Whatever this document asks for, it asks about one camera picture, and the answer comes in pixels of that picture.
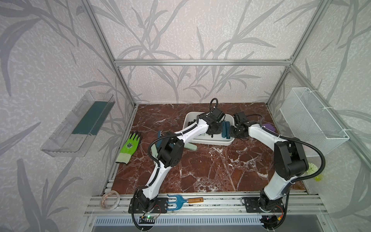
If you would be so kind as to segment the white rectangular storage box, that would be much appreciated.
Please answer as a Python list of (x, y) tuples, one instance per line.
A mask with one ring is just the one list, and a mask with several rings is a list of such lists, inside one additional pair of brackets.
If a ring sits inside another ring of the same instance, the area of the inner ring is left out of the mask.
[[(189, 112), (186, 114), (184, 123), (183, 123), (183, 129), (188, 127), (190, 124), (193, 123), (193, 121), (196, 119), (197, 115), (201, 114), (201, 112)], [(229, 146), (232, 144), (232, 142), (235, 140), (235, 138), (224, 138), (222, 137), (222, 134), (215, 134), (212, 136), (203, 133), (197, 137), (195, 137), (193, 140), (190, 140), (189, 142), (192, 144), (205, 144), (205, 145), (217, 145), (217, 146)]]

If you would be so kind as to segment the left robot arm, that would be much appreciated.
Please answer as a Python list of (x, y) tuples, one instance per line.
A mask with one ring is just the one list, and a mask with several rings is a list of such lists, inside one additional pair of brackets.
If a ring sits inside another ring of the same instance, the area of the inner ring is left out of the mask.
[(149, 212), (156, 205), (159, 189), (169, 173), (181, 160), (185, 144), (204, 133), (208, 135), (221, 134), (222, 121), (225, 113), (216, 107), (196, 116), (195, 121), (183, 130), (168, 133), (155, 141), (148, 148), (149, 157), (155, 162), (155, 168), (148, 182), (138, 187), (133, 195), (133, 202), (138, 211)]

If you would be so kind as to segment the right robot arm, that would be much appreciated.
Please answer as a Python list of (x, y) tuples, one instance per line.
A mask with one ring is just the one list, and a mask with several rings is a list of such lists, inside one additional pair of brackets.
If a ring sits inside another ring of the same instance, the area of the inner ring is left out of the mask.
[[(235, 126), (231, 127), (231, 137), (238, 139), (254, 138), (274, 152), (274, 174), (268, 185), (260, 192), (258, 206), (264, 212), (270, 212), (289, 194), (291, 186), (297, 182), (320, 175), (326, 166), (323, 153), (315, 146), (303, 142), (298, 138), (290, 138), (275, 132), (274, 127), (260, 121), (249, 121), (244, 112), (234, 114)], [(320, 159), (321, 166), (313, 174), (305, 175), (309, 169), (309, 162), (304, 146), (315, 151)]]

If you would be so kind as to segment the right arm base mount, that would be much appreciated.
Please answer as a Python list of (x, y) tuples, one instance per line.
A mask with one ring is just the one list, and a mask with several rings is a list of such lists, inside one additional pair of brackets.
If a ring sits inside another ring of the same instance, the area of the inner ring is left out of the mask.
[(247, 213), (279, 213), (284, 212), (282, 198), (269, 200), (266, 197), (243, 197), (241, 199)]

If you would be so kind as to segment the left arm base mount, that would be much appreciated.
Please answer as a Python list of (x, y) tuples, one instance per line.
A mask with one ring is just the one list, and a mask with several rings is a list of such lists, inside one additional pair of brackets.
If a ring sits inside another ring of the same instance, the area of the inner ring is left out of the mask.
[(167, 197), (157, 197), (153, 200), (141, 200), (139, 197), (132, 198), (129, 204), (128, 212), (130, 214), (140, 213), (167, 213)]

